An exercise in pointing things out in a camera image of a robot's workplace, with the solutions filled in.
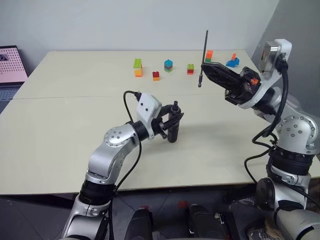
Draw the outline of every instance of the floor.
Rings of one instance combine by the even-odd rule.
[[[238,202],[230,207],[223,203],[221,190],[179,190],[153,193],[121,194],[113,202],[115,240],[123,240],[135,210],[148,207],[153,214],[154,240],[188,237],[186,203],[199,204],[212,212],[228,208],[233,212],[241,239],[244,229],[263,215],[256,208]],[[1,240],[58,240],[70,210],[0,198]]]
[[[6,106],[8,105],[8,101],[0,101],[0,114],[2,113],[2,111],[6,108]]]

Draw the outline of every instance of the table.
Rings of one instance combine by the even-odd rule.
[[[175,69],[166,74],[162,70],[162,60],[169,53]],[[216,61],[219,61],[218,56],[227,59],[230,53],[216,51]],[[102,142],[105,132],[128,121],[122,101],[124,90],[148,91],[163,105],[178,100],[185,115],[176,143],[169,143],[160,136],[142,142],[140,162],[121,190],[251,182],[243,161],[265,150],[253,145],[251,138],[266,127],[267,122],[255,116],[251,109],[244,110],[225,101],[223,88],[206,77],[203,87],[197,87],[200,64],[195,65],[195,75],[187,75],[186,63],[201,59],[200,51],[165,54],[162,51],[128,51],[119,54],[126,55],[123,62],[128,64],[115,70],[119,64],[115,60],[116,52],[48,53],[0,114],[3,169],[0,180],[7,183],[0,185],[0,194],[78,192],[89,157]],[[87,70],[83,69],[83,60],[79,57],[85,55],[98,59],[91,62]],[[241,71],[244,65],[256,70],[244,51],[237,51],[237,55],[242,65],[235,68],[236,71]],[[145,62],[142,78],[133,77],[135,57],[142,58],[142,64]],[[72,59],[71,69],[60,68],[55,72],[53,68],[57,66],[53,64],[58,59]],[[106,73],[104,78],[98,69]],[[152,81],[153,70],[160,70],[159,82]],[[72,72],[81,74],[73,76]],[[91,80],[88,79],[90,73],[93,74]],[[133,97],[128,97],[128,105],[135,118],[137,102]],[[118,179],[128,171],[137,154],[138,148],[127,156]],[[267,159],[265,156],[248,164],[255,178],[266,176]],[[320,176],[319,161],[313,161],[310,173],[314,177]]]

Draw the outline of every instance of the lego brick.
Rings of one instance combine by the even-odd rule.
[[[214,54],[214,51],[208,50],[208,51],[206,51],[206,56],[205,56],[205,58],[206,58],[206,59],[211,59],[213,54]]]
[[[194,64],[188,64],[187,69],[188,69],[188,70],[189,70],[189,69],[194,70],[194,69],[195,69],[195,65],[194,65]]]
[[[136,59],[134,60],[133,68],[134,68],[134,69],[141,69],[141,68],[142,68],[141,58],[136,58]]]
[[[235,58],[234,60],[229,60],[226,62],[226,66],[227,67],[231,67],[231,68],[235,68],[236,66],[238,66],[240,63],[239,58]]]
[[[164,66],[168,67],[168,68],[172,68],[173,62],[168,59],[168,60],[164,61]]]
[[[164,68],[164,71],[166,71],[167,73],[170,73],[170,72],[172,72],[172,69],[173,69],[172,67],[171,67],[171,68],[166,68],[166,67],[165,67],[165,68]]]
[[[142,77],[142,74],[143,74],[142,68],[134,70],[134,75],[136,77]]]
[[[158,78],[159,77],[159,72],[158,71],[153,71],[152,72],[152,77],[153,78]]]

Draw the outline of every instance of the green lego brick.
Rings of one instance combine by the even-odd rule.
[[[134,68],[134,69],[140,69],[140,68],[142,68],[141,58],[136,58],[136,59],[134,60],[133,68]]]
[[[164,71],[167,72],[167,73],[170,73],[170,72],[172,72],[172,69],[173,69],[172,67],[171,67],[170,69],[168,69],[168,68],[165,67],[165,68],[164,68]]]
[[[195,69],[195,65],[194,64],[188,64],[187,69],[188,70],[194,70]]]

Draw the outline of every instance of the orange lego brick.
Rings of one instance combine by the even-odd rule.
[[[134,75],[136,77],[142,77],[142,73],[143,73],[142,68],[134,70]]]
[[[206,52],[206,59],[211,59],[212,58],[212,55],[214,54],[214,51],[212,51],[212,50],[208,50],[207,52]]]

